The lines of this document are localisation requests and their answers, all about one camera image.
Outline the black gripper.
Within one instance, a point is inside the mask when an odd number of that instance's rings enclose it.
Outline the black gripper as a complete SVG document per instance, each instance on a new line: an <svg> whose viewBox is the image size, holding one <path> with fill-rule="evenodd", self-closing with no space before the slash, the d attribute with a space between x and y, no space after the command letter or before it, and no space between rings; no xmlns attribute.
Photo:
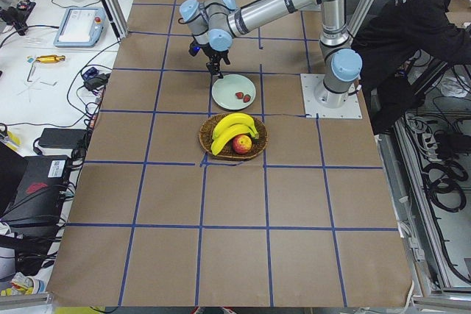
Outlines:
<svg viewBox="0 0 471 314"><path fill-rule="evenodd" d="M218 79L223 79L224 74L222 73L220 62L224 61L226 65L230 64L229 51L217 51L210 46L204 47L204 53L208 57L209 61L206 63L206 67L209 71L215 71Z"/></svg>

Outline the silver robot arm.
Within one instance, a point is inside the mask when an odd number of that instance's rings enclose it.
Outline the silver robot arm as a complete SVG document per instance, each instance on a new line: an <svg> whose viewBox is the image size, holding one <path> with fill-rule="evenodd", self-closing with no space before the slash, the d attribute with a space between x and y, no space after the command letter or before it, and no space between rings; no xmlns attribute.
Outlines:
<svg viewBox="0 0 471 314"><path fill-rule="evenodd" d="M322 13L319 47L325 63L325 76L314 88L314 98L324 107L338 108L362 68L362 59L349 44L346 0L254 0L241 7L236 0L186 0L179 8L179 22L191 31L190 55L203 51L210 74L220 76L220 63L229 61L233 39L314 5Z"/></svg>

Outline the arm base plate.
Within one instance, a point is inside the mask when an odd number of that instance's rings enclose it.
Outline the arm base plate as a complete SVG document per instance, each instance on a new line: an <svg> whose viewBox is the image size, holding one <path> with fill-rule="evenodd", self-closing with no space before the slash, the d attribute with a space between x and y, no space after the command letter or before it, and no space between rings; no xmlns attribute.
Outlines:
<svg viewBox="0 0 471 314"><path fill-rule="evenodd" d="M362 119L358 92L351 82L345 93L332 93L324 86L324 74L301 74L307 118Z"/></svg>

